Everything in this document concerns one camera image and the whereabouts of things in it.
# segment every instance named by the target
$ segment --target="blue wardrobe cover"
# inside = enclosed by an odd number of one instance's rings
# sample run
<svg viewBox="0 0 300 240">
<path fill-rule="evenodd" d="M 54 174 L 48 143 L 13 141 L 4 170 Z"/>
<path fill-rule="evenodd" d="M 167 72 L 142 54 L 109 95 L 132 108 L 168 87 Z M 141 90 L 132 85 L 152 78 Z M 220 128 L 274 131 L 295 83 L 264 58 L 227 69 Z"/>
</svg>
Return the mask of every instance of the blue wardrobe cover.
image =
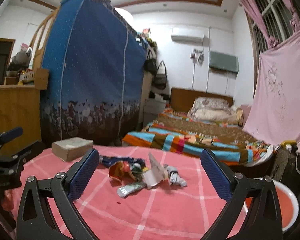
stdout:
<svg viewBox="0 0 300 240">
<path fill-rule="evenodd" d="M 42 67 L 42 140 L 78 136 L 108 144 L 138 123 L 144 44 L 109 0 L 64 0 L 47 40 Z"/>
</svg>

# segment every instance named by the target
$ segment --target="cardboard box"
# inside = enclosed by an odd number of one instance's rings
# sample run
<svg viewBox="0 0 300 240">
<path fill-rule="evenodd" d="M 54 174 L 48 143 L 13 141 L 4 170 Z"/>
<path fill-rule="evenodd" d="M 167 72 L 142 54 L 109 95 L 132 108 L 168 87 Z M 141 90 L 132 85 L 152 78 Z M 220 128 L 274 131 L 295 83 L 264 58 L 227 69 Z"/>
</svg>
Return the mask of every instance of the cardboard box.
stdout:
<svg viewBox="0 0 300 240">
<path fill-rule="evenodd" d="M 64 162 L 71 162 L 85 153 L 93 146 L 93 140 L 85 140 L 79 137 L 74 137 L 52 144 L 52 152 Z"/>
<path fill-rule="evenodd" d="M 18 83 L 18 78 L 16 77 L 5 77 L 4 85 L 16 85 Z"/>
<path fill-rule="evenodd" d="M 48 88 L 49 70 L 45 68 L 37 68 L 34 72 L 34 87 L 39 90 L 47 90 Z"/>
</svg>

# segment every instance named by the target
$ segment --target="door frame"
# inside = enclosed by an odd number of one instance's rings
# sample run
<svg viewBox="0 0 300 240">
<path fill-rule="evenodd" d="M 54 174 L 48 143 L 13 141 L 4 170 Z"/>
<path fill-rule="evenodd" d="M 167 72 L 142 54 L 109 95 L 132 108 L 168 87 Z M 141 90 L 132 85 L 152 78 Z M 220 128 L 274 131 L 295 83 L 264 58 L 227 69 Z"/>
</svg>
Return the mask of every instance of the door frame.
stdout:
<svg viewBox="0 0 300 240">
<path fill-rule="evenodd" d="M 13 47 L 14 47 L 14 43 L 16 40 L 14 39 L 6 39 L 6 38 L 0 38 L 0 41 L 7 41 L 7 42 L 12 42 L 12 46 L 11 46 L 11 50 L 10 50 L 10 54 L 9 54 L 9 57 L 8 57 L 8 62 L 7 62 L 7 65 L 6 65 L 6 68 L 7 66 L 9 65 L 10 63 L 10 59 L 11 59 L 11 54 L 12 54 L 12 50 L 13 50 Z"/>
</svg>

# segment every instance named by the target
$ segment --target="wooden dresser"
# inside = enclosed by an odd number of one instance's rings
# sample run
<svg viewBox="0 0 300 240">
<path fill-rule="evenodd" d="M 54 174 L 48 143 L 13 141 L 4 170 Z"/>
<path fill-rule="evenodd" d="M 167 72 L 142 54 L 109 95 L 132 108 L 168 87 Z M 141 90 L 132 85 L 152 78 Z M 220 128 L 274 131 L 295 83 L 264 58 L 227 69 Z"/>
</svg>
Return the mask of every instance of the wooden dresser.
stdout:
<svg viewBox="0 0 300 240">
<path fill-rule="evenodd" d="M 0 155 L 13 155 L 36 140 L 41 140 L 40 90 L 34 86 L 0 88 L 0 133 L 18 126 L 23 135 L 7 143 Z"/>
</svg>

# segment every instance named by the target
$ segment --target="air conditioner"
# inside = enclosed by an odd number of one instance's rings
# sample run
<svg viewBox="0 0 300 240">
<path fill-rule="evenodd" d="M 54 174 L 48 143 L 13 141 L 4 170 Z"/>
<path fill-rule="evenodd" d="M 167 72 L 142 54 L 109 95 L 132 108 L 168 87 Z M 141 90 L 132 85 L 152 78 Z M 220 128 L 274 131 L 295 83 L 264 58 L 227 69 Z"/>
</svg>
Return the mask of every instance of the air conditioner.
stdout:
<svg viewBox="0 0 300 240">
<path fill-rule="evenodd" d="M 184 43 L 202 44 L 204 37 L 203 30 L 188 28 L 173 28 L 171 39 Z"/>
</svg>

